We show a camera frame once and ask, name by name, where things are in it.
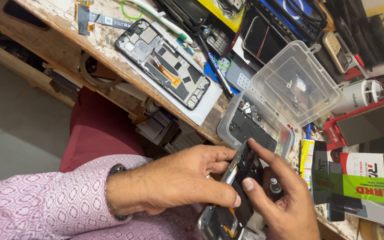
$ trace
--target qr code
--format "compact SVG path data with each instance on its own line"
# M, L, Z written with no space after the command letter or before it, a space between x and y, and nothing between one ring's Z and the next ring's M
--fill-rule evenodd
M112 25L112 18L104 17L104 24Z

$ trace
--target maroon pants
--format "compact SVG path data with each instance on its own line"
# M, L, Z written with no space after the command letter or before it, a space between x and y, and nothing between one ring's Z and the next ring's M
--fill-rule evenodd
M83 87L70 117L70 139L59 171L71 172L99 157L143 156L128 113L97 92Z

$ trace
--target fingernail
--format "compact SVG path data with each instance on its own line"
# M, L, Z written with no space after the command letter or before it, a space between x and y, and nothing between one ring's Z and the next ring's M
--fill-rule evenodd
M251 178L246 178L242 181L242 186L245 188L246 191L251 191L254 188L254 182L251 180Z
M233 205L234 208L237 208L239 207L239 205L241 205L241 198L239 197L239 195L237 194L236 195L236 201L235 201L235 204Z

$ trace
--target wrist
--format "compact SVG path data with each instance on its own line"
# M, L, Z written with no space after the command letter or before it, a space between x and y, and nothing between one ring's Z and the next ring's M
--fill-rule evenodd
M106 197L117 215L126 216L145 210L140 196L141 189L134 170L117 172L108 178Z

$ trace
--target bracelet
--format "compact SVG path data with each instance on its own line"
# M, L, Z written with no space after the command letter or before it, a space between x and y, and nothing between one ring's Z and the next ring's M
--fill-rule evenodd
M106 204L108 205L108 209L109 209L110 214L112 214L116 220L122 221L122 222L127 220L130 215L120 216L120 215L117 215L115 213L114 207L112 206L112 204L108 200L108 180L109 180L110 176L114 175L115 173L123 172L123 171L126 171L126 169L122 164L117 164L117 165L113 166L108 173L108 177L106 178L106 184L104 187L104 192L106 195Z

